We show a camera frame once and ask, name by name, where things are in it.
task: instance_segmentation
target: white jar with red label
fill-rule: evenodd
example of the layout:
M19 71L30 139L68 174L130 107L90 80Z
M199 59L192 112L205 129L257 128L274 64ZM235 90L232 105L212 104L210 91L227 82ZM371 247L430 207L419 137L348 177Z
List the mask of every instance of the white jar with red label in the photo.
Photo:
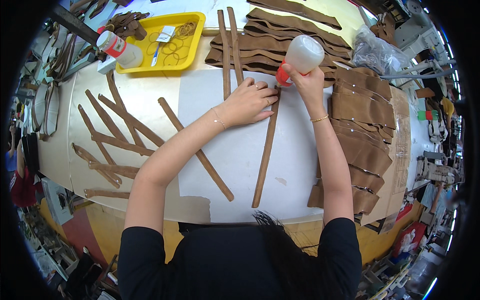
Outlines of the white jar with red label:
M136 68L142 64L142 50L122 40L111 31L104 31L96 40L98 48L113 57L124 69Z

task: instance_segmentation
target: gold bracelet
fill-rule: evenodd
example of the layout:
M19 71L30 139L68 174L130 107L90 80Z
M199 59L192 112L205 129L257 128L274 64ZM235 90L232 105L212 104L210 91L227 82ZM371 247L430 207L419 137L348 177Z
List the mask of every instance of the gold bracelet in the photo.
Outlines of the gold bracelet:
M310 119L310 121L312 121L313 123L315 123L315 122L318 122L318 121L321 121L321 120L325 120L326 118L328 118L328 114L327 114L325 117L323 117L323 118L316 119L316 120Z

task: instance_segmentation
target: worker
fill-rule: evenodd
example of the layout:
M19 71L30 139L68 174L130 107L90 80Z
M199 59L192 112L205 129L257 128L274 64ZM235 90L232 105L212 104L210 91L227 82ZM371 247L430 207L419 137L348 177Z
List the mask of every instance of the worker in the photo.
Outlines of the worker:
M361 255L352 187L345 155L323 107L324 73L317 67L302 76L288 64L283 68L311 117L322 169L324 229L318 257L302 252L278 222L258 212L258 226L189 232L165 264L162 234L168 184L217 134L273 114L262 110L278 100L277 91L246 78L226 101L158 148L136 175L119 253L122 299L355 298Z
M28 171L25 166L24 154L22 152L22 139L17 146L17 170L10 180L10 196L17 207L28 207L40 203L45 196L42 183L35 183L35 174Z
M5 168L8 178L11 180L15 170L17 170L17 151L15 150L15 125L10 126L11 140L8 141L7 152L5 153Z

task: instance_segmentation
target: white label sticker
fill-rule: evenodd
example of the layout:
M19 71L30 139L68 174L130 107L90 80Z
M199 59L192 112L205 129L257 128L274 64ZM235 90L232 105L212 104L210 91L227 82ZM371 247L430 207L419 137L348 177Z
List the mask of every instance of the white label sticker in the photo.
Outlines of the white label sticker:
M115 44L113 45L112 49L117 51L117 52L121 52L123 50L123 48L125 48L125 41L122 40L121 38L117 38L117 40L115 41Z
M164 26L162 33L157 37L157 42L167 43L175 35L175 26Z

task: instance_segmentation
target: glue bottle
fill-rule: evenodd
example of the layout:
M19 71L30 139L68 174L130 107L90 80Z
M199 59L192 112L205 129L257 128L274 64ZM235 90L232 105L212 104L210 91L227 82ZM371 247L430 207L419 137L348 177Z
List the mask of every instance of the glue bottle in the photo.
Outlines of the glue bottle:
M293 81L285 70L283 70L282 65L284 63L291 65L300 74L305 76L317 67L324 60L324 57L324 48L319 42L311 36L297 36L290 43L287 54L280 64L275 78L280 85L291 86Z
M96 40L98 48L113 57L124 69L136 68L142 64L142 50L122 40L111 31L104 31Z

